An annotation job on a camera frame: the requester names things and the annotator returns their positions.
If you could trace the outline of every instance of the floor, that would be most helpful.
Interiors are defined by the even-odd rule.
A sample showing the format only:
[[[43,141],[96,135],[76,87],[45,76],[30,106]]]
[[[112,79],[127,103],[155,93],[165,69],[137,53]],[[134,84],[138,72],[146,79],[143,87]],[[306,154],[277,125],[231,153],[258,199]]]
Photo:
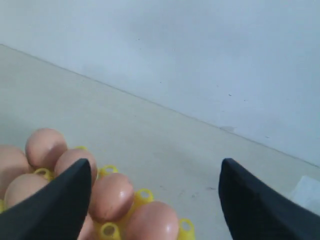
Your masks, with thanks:
[[[317,167],[0,45],[0,144],[24,147],[39,127],[86,146],[135,188],[149,188],[189,218],[199,240],[230,240],[217,192],[231,157],[288,196]]]

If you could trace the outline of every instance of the egg tray cup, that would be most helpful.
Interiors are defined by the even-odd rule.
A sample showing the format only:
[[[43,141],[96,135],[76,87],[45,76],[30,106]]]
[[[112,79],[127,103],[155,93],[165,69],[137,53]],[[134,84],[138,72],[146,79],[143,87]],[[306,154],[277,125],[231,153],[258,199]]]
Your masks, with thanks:
[[[112,173],[117,173],[118,169],[114,165],[105,165],[98,170],[97,178],[102,178]],[[46,168],[39,168],[33,172],[34,174],[42,175],[48,181],[54,179],[53,172]],[[124,232],[127,221],[135,210],[142,205],[154,201],[153,193],[146,188],[141,188],[134,193],[134,200],[132,207],[128,213],[116,222],[106,222],[104,224],[94,221],[94,228],[98,240],[125,240]],[[4,201],[0,199],[0,214],[5,210]],[[179,220],[179,234],[177,240],[196,240],[195,227],[193,223],[187,218]]]

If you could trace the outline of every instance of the wall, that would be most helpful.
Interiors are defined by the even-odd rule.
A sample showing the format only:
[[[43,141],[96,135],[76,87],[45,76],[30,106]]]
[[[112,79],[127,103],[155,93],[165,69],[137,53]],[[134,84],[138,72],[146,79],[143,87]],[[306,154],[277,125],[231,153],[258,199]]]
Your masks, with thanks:
[[[0,43],[320,165],[319,12],[315,0],[3,0]]]

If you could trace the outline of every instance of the egg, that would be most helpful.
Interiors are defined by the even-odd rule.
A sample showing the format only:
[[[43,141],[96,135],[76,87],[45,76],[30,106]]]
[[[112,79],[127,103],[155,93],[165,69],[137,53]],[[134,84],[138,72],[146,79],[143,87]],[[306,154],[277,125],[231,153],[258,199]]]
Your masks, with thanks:
[[[99,223],[115,222],[122,218],[134,201],[134,187],[122,173],[111,173],[95,181],[89,213]]]
[[[126,240],[177,240],[179,220],[167,204],[153,201],[140,206],[125,228]]]
[[[13,180],[4,195],[4,206],[6,209],[17,205],[28,197],[32,196],[49,183],[44,177],[27,173],[18,176]]]
[[[36,130],[26,141],[25,154],[35,169],[53,170],[58,158],[68,149],[64,136],[52,128]]]
[[[31,172],[24,152],[12,145],[0,145],[0,199],[9,184],[18,176]]]
[[[98,169],[95,157],[86,149],[74,148],[64,152],[56,162],[54,167],[54,176],[57,177],[69,168],[73,163],[79,159],[88,159],[91,168],[91,183],[95,183],[97,179]]]
[[[85,217],[82,229],[79,233],[77,240],[97,240],[98,236],[95,232],[95,226],[92,218],[88,214]]]

